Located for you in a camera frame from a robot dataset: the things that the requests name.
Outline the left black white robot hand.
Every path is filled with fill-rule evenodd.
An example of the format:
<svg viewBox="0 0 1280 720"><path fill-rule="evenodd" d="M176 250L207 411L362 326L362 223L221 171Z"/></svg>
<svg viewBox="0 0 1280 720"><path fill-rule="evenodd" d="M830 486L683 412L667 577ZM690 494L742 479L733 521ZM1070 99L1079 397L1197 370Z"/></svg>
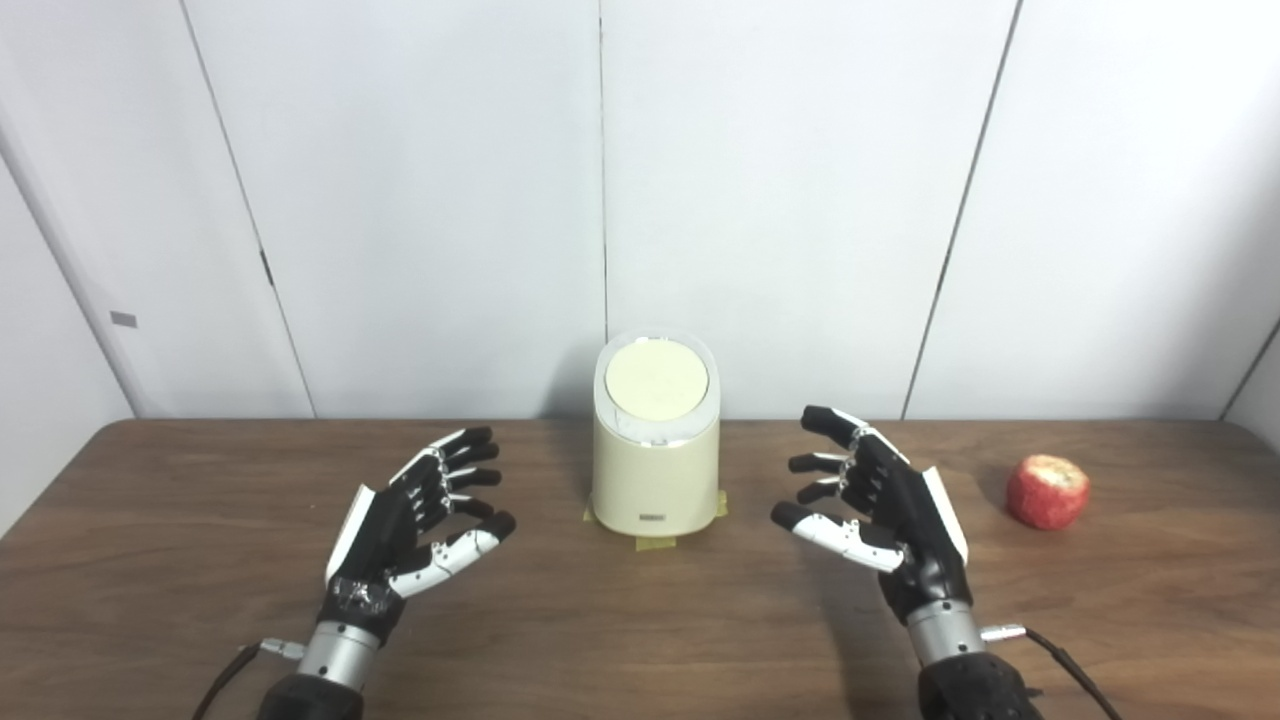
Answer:
<svg viewBox="0 0 1280 720"><path fill-rule="evenodd" d="M316 621L387 643L410 598L499 547L517 521L465 493L495 487L484 468L500 452L490 427L470 427L416 452L380 489L361 484L326 561Z"/></svg>

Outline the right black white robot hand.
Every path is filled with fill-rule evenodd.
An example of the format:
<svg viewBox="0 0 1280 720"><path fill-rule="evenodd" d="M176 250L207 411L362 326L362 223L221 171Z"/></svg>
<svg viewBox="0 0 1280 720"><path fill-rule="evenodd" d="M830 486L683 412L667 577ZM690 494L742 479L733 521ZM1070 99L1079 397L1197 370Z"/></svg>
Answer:
<svg viewBox="0 0 1280 720"><path fill-rule="evenodd" d="M900 624L934 605L973 603L968 544L936 469L915 469L872 424L835 407L808 405L801 428L842 454L804 454L791 473L822 471L771 519L785 530L878 573Z"/></svg>

